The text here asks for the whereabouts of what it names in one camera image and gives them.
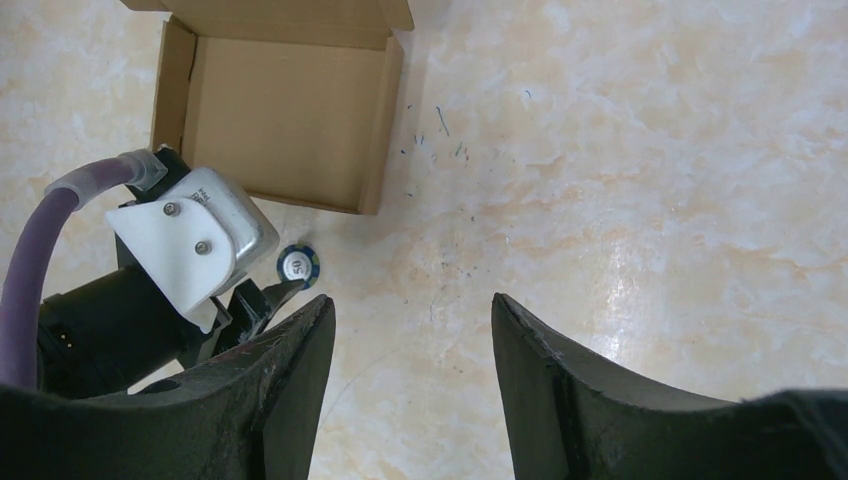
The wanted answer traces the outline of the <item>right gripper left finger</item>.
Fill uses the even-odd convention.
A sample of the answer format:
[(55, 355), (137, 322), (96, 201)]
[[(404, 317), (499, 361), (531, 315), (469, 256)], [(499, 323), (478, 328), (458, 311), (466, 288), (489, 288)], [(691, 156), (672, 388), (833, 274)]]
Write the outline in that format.
[(336, 332), (319, 295), (254, 340), (129, 395), (5, 387), (5, 479), (305, 479)]

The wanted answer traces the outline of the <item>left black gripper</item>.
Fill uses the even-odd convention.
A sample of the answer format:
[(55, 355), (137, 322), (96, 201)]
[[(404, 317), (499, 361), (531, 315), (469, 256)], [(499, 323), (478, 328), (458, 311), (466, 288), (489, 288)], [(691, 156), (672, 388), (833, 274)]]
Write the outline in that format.
[[(117, 186), (132, 194), (116, 209), (155, 201), (195, 168), (166, 146), (141, 149), (75, 169), (51, 185), (36, 209), (36, 238), (48, 259), (70, 216), (97, 195)], [(246, 280), (233, 290), (230, 323), (203, 334), (179, 316), (127, 247), (114, 233), (115, 271), (41, 301), (36, 334), (36, 384), (44, 392), (82, 399), (124, 390), (171, 360), (198, 363), (261, 334), (304, 280), (260, 289)]]

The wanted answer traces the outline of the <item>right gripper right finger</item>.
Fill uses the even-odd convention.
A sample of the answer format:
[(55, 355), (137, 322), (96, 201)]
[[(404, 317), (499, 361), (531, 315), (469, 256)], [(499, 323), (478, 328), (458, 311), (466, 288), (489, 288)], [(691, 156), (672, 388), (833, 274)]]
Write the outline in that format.
[(845, 390), (731, 402), (635, 373), (505, 294), (493, 350), (519, 479), (843, 479)]

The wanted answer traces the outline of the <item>brown cardboard box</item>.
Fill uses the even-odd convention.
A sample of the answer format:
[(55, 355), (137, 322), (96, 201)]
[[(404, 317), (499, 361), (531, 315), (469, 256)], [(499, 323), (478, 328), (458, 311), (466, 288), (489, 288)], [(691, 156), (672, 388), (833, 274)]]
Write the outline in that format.
[(254, 197), (380, 206), (405, 1), (131, 1), (163, 12), (150, 142)]

